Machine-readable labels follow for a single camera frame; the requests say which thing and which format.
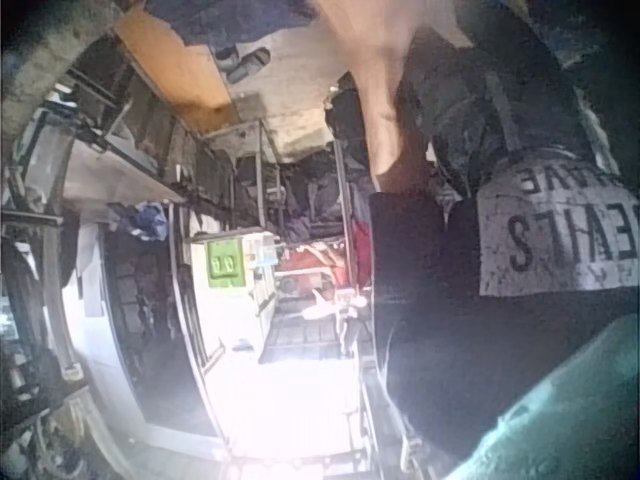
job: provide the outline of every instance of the person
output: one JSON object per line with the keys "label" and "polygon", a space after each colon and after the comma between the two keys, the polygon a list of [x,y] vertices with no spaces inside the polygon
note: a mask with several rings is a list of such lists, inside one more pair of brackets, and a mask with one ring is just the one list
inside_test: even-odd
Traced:
{"label": "person", "polygon": [[[316,0],[357,85],[380,192],[371,215],[381,379],[414,430],[464,460],[536,383],[637,313],[640,215],[637,198],[597,167],[571,85],[518,15],[497,1],[442,2],[468,40],[455,50],[421,37],[427,3]],[[421,123],[401,84],[416,92]],[[425,137],[463,199],[446,224],[427,188]],[[628,438],[609,426],[576,442]],[[637,435],[621,448],[634,445]],[[522,465],[505,466],[504,478]],[[618,468],[602,478],[628,473]]]}

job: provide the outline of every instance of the metal bar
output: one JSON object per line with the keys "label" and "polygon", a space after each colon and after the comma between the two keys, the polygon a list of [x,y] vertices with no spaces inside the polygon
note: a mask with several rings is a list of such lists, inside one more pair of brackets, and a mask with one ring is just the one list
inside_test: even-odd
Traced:
{"label": "metal bar", "polygon": [[229,228],[231,230],[236,228],[236,173],[235,168],[232,172],[231,178],[229,179],[229,210],[231,211],[231,216],[229,219]]}
{"label": "metal bar", "polygon": [[345,251],[347,254],[347,274],[349,285],[356,288],[356,266],[355,251],[353,248],[353,229],[351,225],[351,195],[349,192],[349,184],[347,183],[347,174],[344,168],[344,157],[342,156],[342,146],[339,140],[333,141],[334,153],[336,157],[336,170],[338,172],[338,185],[340,187],[340,204],[342,207],[342,222],[344,224]]}
{"label": "metal bar", "polygon": [[264,229],[262,227],[239,228],[237,230],[230,230],[228,232],[196,234],[193,237],[187,238],[185,242],[186,243],[207,243],[207,242],[212,242],[214,240],[223,240],[225,238],[241,237],[242,235],[248,235],[250,233],[261,233],[261,232],[264,232]]}
{"label": "metal bar", "polygon": [[267,212],[264,204],[264,178],[262,174],[262,122],[258,120],[258,145],[256,149],[256,185],[258,188],[258,221],[267,228]]}
{"label": "metal bar", "polygon": [[112,108],[118,108],[118,102],[116,98],[111,95],[110,92],[87,77],[84,73],[76,70],[75,68],[70,68],[67,71],[67,75],[69,76],[69,78],[71,78],[71,80],[78,82],[78,85],[80,85],[87,92],[98,98],[103,103],[109,105]]}
{"label": "metal bar", "polygon": [[276,190],[278,191],[278,235],[286,238],[284,230],[284,205],[282,204],[282,179],[280,178],[280,164],[276,163]]}
{"label": "metal bar", "polygon": [[59,227],[64,218],[57,215],[45,215],[43,213],[20,212],[18,210],[2,209],[3,224],[38,225],[43,227]]}

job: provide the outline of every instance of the metal frame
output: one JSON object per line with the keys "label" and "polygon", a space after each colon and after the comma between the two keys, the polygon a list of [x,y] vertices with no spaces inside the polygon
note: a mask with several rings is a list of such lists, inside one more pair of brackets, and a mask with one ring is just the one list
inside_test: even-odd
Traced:
{"label": "metal frame", "polygon": [[346,266],[349,285],[358,291],[357,282],[357,265],[355,263],[355,248],[353,244],[353,227],[351,219],[353,216],[353,208],[351,204],[351,191],[347,183],[347,174],[344,166],[344,157],[342,155],[342,145],[340,140],[333,141],[334,153],[336,157],[336,170],[338,172],[338,186],[340,187],[340,203],[342,206],[342,222],[344,224],[344,243],[346,251]]}
{"label": "metal frame", "polygon": [[[222,130],[218,130],[214,133],[204,135],[201,137],[202,140],[215,140],[216,138],[221,138],[226,135],[236,133],[238,130],[250,130],[254,129],[256,132],[256,143],[253,149],[248,149],[245,153],[253,153],[255,154],[255,168],[256,168],[256,187],[257,187],[257,195],[258,195],[258,225],[262,231],[272,231],[272,233],[277,233],[282,237],[284,233],[284,211],[282,205],[282,180],[281,180],[281,172],[280,172],[280,156],[278,155],[278,151],[275,148],[275,144],[273,142],[273,138],[269,135],[269,131],[264,125],[262,119],[254,120],[251,122],[242,123],[239,125],[234,125]],[[269,153],[264,149],[264,143],[269,146]],[[265,193],[266,188],[264,184],[264,174],[263,174],[263,164],[265,162],[265,157],[272,157],[274,162],[273,164],[276,167],[276,189],[277,189],[277,202],[278,202],[278,225],[274,228],[267,218],[267,209],[266,209],[266,200]],[[232,201],[234,205],[232,206],[232,210],[234,210],[235,206],[235,195],[232,197]],[[254,233],[254,232],[241,232],[239,230],[223,232],[220,235],[226,235],[224,238],[233,237],[236,235],[244,235],[246,233]]]}

